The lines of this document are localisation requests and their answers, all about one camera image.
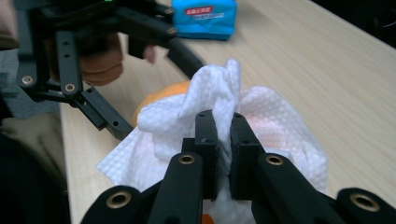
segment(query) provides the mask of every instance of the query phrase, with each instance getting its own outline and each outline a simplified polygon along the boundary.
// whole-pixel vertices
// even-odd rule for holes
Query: orange object
[[[208,214],[203,214],[202,215],[202,222],[201,224],[215,224],[213,221],[212,217]]]
[[[156,91],[150,95],[148,95],[142,103],[137,107],[136,111],[134,112],[134,115],[132,116],[132,126],[136,127],[137,126],[137,115],[139,114],[140,110],[142,109],[143,106],[149,105],[150,103],[161,100],[164,97],[172,96],[172,95],[177,95],[181,93],[186,93],[187,89],[189,88],[190,82],[185,81],[185,82],[178,82],[176,84],[172,84],[168,87],[165,87],[164,89],[160,91]]]

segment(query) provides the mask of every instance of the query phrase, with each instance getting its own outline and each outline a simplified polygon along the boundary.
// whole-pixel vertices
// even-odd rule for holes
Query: finger
[[[147,45],[145,50],[143,51],[143,58],[146,59],[149,63],[155,62],[155,50],[154,45]]]
[[[117,78],[120,77],[122,73],[122,64],[119,63],[118,65],[107,69],[106,71],[99,72],[99,73],[82,73],[83,79],[94,86],[104,86]]]
[[[107,48],[105,51],[80,57],[81,70],[87,73],[103,72],[120,62],[122,62],[122,51],[120,39],[117,34],[108,35]]]

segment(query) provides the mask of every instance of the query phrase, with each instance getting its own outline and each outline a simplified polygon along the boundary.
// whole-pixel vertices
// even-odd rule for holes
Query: wooden table
[[[235,58],[244,88],[267,86],[291,103],[328,154],[331,197],[360,187],[396,205],[395,49],[306,0],[238,1],[230,40],[184,42],[207,63]],[[99,89],[128,120],[147,94],[186,79],[157,52],[155,65],[126,58],[123,76]],[[79,223],[112,186],[95,165],[119,141],[69,105],[62,121],[72,220]]]

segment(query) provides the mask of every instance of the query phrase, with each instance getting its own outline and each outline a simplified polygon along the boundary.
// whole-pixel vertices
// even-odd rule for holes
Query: red label
[[[188,16],[208,14],[213,10],[213,7],[192,7],[184,10]]]

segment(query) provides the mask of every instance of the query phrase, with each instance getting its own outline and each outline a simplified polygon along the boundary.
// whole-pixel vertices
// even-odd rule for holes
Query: human hand
[[[11,0],[0,0],[0,49],[17,47],[15,10]]]
[[[51,77],[59,79],[59,68],[57,66],[55,43],[47,42],[47,55],[49,55],[49,68]],[[154,63],[155,52],[154,46],[148,45],[143,53],[143,57],[150,63]],[[109,34],[106,37],[105,50],[96,52],[91,55],[80,55],[79,63],[82,79],[90,85],[104,86],[122,74],[122,51],[120,47],[120,38],[117,34]]]

